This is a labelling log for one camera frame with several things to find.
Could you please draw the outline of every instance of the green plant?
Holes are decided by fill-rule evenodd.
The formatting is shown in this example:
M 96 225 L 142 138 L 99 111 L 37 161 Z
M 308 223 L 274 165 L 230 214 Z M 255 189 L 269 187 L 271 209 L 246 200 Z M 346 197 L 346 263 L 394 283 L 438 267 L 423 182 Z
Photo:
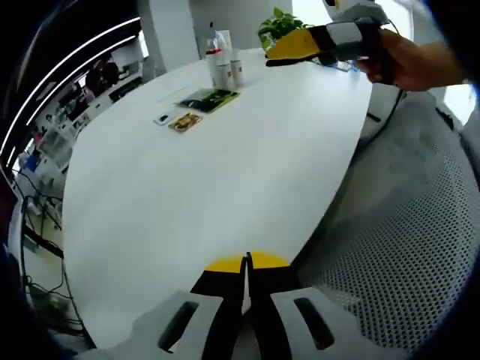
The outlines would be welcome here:
M 272 43 L 296 29 L 306 28 L 301 20 L 291 13 L 285 13 L 278 7 L 274 7 L 273 16 L 260 24 L 258 36 L 263 49 L 268 49 Z

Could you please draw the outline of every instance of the white bottle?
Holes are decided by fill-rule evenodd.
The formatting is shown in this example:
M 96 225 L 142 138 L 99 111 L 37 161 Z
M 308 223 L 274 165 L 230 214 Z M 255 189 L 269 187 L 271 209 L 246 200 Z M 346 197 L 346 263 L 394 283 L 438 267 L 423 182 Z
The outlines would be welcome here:
M 219 71 L 217 69 L 217 54 L 220 52 L 220 49 L 211 49 L 207 50 L 206 52 L 206 60 L 208 63 L 208 70 L 210 71 L 211 82 L 213 83 L 213 87 L 218 87 L 219 79 Z
M 217 39 L 218 47 L 225 52 L 225 56 L 231 60 L 232 56 L 232 38 L 230 37 L 229 30 L 217 30 L 215 32 L 215 38 Z
M 233 49 L 232 51 L 232 75 L 233 81 L 235 81 L 236 88 L 239 88 L 244 85 L 244 77 L 243 77 L 243 67 L 242 67 L 242 60 L 240 59 L 239 51 L 237 49 Z
M 207 51 L 205 52 L 205 59 L 208 64 L 208 71 L 210 72 L 211 82 L 216 88 L 218 84 L 218 70 L 217 70 L 217 53 L 221 50 L 218 48 L 217 39 L 207 40 Z
M 235 90 L 235 80 L 233 80 L 232 65 L 230 64 L 230 54 L 221 50 L 217 52 L 217 74 L 218 84 L 217 89 Z

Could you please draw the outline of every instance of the gray mesh chair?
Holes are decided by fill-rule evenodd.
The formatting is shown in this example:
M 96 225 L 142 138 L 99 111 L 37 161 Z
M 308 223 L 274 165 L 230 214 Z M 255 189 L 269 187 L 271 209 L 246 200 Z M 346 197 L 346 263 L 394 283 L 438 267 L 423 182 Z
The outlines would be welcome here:
M 407 95 L 339 194 L 298 276 L 376 344 L 413 350 L 454 304 L 480 239 L 479 189 L 433 97 Z

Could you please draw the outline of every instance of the desk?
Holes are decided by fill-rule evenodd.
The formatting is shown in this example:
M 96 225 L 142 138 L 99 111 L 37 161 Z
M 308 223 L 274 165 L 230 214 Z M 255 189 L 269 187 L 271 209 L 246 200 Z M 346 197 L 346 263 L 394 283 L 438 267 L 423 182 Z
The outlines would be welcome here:
M 99 347 L 212 260 L 270 251 L 293 260 L 338 190 L 365 120 L 363 73 L 265 67 L 241 53 L 240 96 L 180 134 L 153 120 L 209 87 L 198 61 L 100 114 L 76 142 L 64 192 L 65 265 Z

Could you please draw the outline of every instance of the cable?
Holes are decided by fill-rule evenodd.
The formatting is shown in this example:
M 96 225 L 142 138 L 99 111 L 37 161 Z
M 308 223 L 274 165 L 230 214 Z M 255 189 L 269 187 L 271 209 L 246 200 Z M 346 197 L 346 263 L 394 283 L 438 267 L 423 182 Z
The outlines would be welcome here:
M 44 195 L 42 194 L 38 189 L 37 187 L 35 187 L 35 185 L 33 184 L 33 181 L 29 178 L 28 175 L 26 175 L 25 173 L 22 172 L 22 170 L 15 170 L 15 169 L 12 169 L 13 172 L 19 174 L 19 175 L 22 175 L 22 176 L 25 176 L 28 180 L 28 182 L 30 183 L 30 185 L 33 187 L 33 189 L 35 190 L 35 193 L 37 193 L 39 196 L 41 197 L 48 197 L 50 199 L 54 199 L 54 200 L 58 200 L 58 201 L 62 201 L 63 202 L 63 199 L 60 198 L 60 197 L 57 197 L 57 196 L 50 196 L 50 195 Z
M 30 214 L 29 214 L 29 211 L 28 209 L 26 208 L 26 204 L 28 204 L 28 198 L 31 197 L 31 196 L 23 196 L 21 190 L 20 190 L 20 193 L 23 197 L 23 211 L 22 213 L 25 215 L 27 215 L 29 221 L 30 221 L 30 224 L 31 224 L 31 228 L 32 230 L 35 232 L 35 226 L 33 224 L 33 221 L 32 221 L 32 218 L 30 217 Z M 68 297 L 66 297 L 65 295 L 62 295 L 60 294 L 59 292 L 56 292 L 57 289 L 59 289 L 60 287 L 63 286 L 64 282 L 65 282 L 65 266 L 64 266 L 64 262 L 63 262 L 63 259 L 61 259 L 61 283 L 58 285 L 58 286 L 55 286 L 53 289 L 51 290 L 47 290 L 45 288 L 43 288 L 41 285 L 37 284 L 37 283 L 34 283 L 32 281 L 32 277 L 30 277 L 29 275 L 26 275 L 26 266 L 25 266 L 25 258 L 24 258 L 24 252 L 23 252 L 23 242 L 25 240 L 25 234 L 23 233 L 22 231 L 22 234 L 21 234 L 21 239 L 20 239 L 20 249 L 21 249 L 21 257 L 22 257 L 22 273 L 23 273 L 23 276 L 24 276 L 24 281 L 23 281 L 23 289 L 25 291 L 25 288 L 27 286 L 36 286 L 38 287 L 39 289 L 43 290 L 46 292 L 46 295 L 48 294 L 51 294 L 51 293 L 55 293 L 56 295 L 59 295 L 59 296 L 62 296 L 62 297 L 65 297 L 66 299 L 68 299 Z M 62 251 L 62 249 L 57 245 L 55 244 L 53 241 L 50 241 L 48 239 L 43 239 L 46 243 L 50 244 L 52 247 L 54 248 L 57 248 L 59 251 Z
M 20 189 L 20 186 L 18 185 L 18 182 L 17 182 L 17 180 L 15 180 L 15 178 L 13 179 L 13 182 L 15 182 L 15 186 L 16 186 L 16 188 L 18 189 L 18 191 L 20 192 L 20 196 L 22 197 L 22 200 L 23 200 L 23 205 L 22 205 L 22 206 L 25 206 L 25 204 L 26 204 L 26 197 L 27 197 L 27 196 L 25 196 L 25 195 L 23 194 L 22 189 Z M 24 208 L 23 208 L 23 213 L 24 213 L 24 214 L 25 214 L 25 213 L 27 214 L 28 221 L 30 221 L 31 229 L 32 229 L 33 231 L 35 231 L 35 225 L 33 224 L 32 218 L 30 217 L 30 213 L 29 213 L 28 211 L 26 211 L 26 210 L 27 210 L 27 209 L 24 207 Z
M 33 185 L 32 180 L 31 180 L 26 174 L 24 174 L 23 172 L 20 172 L 20 171 L 19 171 L 18 173 L 19 173 L 20 175 L 25 176 L 25 177 L 28 179 L 28 181 L 30 182 L 31 186 L 34 188 L 35 193 L 37 193 L 38 196 L 40 196 L 40 197 L 46 197 L 46 200 L 47 200 L 47 201 L 48 201 L 48 199 L 53 199 L 53 200 L 58 200 L 58 201 L 63 202 L 63 199 L 61 199 L 61 198 L 59 198 L 59 197 L 57 197 L 57 196 L 43 195 L 43 194 L 40 193 L 40 192 L 38 191 L 38 189 Z M 35 200 L 35 198 L 34 198 L 33 196 L 25 196 L 25 195 L 23 194 L 23 192 L 22 192 L 22 190 L 20 189 L 20 186 L 18 185 L 18 182 L 17 182 L 17 180 L 16 180 L 15 178 L 13 178 L 13 182 L 15 182 L 15 186 L 16 186 L 16 188 L 18 188 L 18 190 L 19 190 L 19 192 L 20 192 L 20 195 L 21 195 L 22 198 L 23 198 L 23 201 L 26 201 L 27 198 L 29 198 L 29 197 L 32 198 L 33 200 Z M 50 219 L 52 219 L 53 223 L 54 223 L 60 230 L 62 230 L 62 226 L 59 224 L 59 222 L 47 211 L 47 206 L 46 206 L 46 204 L 43 204 L 43 205 L 42 205 L 42 224 L 41 224 L 41 229 L 40 229 L 40 236 L 43 235 L 43 217 L 44 217 L 43 215 L 44 215 L 44 214 L 47 214 L 48 217 L 49 217 Z M 27 213 L 27 216 L 28 216 L 28 219 L 29 219 L 29 221 L 30 221 L 31 228 L 36 232 L 35 227 L 33 226 L 32 219 L 30 218 L 30 214 Z
M 65 267 L 64 267 L 63 259 L 61 260 L 61 282 L 58 286 L 55 286 L 54 288 L 47 290 L 43 286 L 41 286 L 39 283 L 34 283 L 30 275 L 26 275 L 25 279 L 26 279 L 26 284 L 25 284 L 26 286 L 37 287 L 38 289 L 44 291 L 43 296 L 55 294 L 55 295 L 61 296 L 64 299 L 71 299 L 71 296 L 66 296 L 56 291 L 60 289 L 65 283 Z
M 393 23 L 393 21 L 391 21 L 390 19 L 388 19 L 388 22 L 391 23 L 391 25 L 395 28 L 395 31 L 397 32 L 397 34 L 400 35 L 400 32 L 398 31 L 397 26 L 395 26 L 395 24 Z

